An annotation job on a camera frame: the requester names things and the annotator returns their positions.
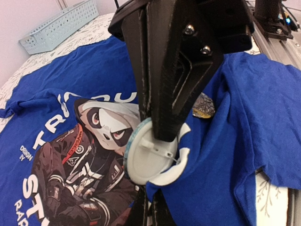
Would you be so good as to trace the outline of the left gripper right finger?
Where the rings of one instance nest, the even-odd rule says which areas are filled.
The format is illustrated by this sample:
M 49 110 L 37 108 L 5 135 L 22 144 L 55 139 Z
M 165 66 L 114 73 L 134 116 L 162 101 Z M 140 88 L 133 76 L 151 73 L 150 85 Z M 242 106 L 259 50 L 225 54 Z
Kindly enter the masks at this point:
M 153 226 L 176 226 L 161 189 L 153 197 L 151 219 Z

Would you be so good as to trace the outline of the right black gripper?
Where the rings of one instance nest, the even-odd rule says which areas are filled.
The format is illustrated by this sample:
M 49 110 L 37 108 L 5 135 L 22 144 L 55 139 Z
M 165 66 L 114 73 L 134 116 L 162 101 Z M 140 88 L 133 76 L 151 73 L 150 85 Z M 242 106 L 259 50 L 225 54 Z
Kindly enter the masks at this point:
M 254 26 L 243 0 L 130 0 L 108 31 L 126 43 L 141 121 L 171 142 L 223 55 L 252 48 Z

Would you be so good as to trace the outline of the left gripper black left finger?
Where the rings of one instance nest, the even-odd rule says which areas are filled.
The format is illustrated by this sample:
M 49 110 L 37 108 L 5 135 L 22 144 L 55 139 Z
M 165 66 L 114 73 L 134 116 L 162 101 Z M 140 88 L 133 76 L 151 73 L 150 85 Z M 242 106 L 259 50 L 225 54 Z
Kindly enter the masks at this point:
M 148 225 L 149 200 L 145 188 L 139 188 L 137 197 L 132 205 L 126 226 Z

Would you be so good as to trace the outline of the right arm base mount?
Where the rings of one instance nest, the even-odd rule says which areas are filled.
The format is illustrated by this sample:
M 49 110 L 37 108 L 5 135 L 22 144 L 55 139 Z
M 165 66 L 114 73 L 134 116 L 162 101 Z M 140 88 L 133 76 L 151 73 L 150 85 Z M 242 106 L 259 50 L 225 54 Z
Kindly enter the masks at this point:
M 253 38 L 292 40 L 301 23 L 282 0 L 247 0 L 254 23 Z

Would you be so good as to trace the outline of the blue printed t-shirt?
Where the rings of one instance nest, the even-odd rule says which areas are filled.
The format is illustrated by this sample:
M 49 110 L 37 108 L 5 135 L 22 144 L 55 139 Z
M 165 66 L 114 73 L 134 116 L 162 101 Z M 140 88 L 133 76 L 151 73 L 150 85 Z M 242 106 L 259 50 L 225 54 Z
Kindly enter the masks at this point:
M 211 119 L 189 114 L 182 174 L 135 184 L 124 154 L 141 123 L 125 44 L 77 48 L 23 77 L 1 118 L 3 226 L 126 226 L 139 188 L 161 189 L 178 226 L 254 226 L 255 172 L 301 187 L 301 73 L 264 55 L 228 54 L 204 93 Z

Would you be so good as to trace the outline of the round yellow blue brooch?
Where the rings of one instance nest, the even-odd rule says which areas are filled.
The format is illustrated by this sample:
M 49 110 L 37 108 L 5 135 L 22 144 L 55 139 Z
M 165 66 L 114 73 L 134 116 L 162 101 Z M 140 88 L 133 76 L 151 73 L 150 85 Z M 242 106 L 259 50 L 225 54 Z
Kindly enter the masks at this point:
M 202 119 L 212 118 L 215 114 L 213 100 L 206 94 L 201 93 L 193 105 L 192 114 Z

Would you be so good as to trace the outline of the round light blue brooch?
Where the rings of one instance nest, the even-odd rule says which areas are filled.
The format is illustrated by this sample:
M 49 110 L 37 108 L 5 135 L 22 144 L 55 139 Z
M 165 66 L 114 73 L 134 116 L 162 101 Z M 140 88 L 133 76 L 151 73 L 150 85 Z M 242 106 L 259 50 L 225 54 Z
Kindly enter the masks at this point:
M 187 152 L 179 153 L 178 136 L 172 142 L 154 137 L 151 118 L 143 120 L 129 138 L 124 154 L 124 168 L 137 185 L 148 182 L 166 186 L 184 171 Z

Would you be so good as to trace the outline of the light blue plastic basket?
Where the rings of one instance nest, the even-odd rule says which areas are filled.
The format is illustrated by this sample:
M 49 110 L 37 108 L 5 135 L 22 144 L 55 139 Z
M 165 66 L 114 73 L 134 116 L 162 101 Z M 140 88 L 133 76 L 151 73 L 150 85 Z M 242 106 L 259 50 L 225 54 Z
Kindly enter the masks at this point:
M 61 10 L 19 40 L 29 55 L 49 52 L 99 16 L 96 2 L 86 0 Z

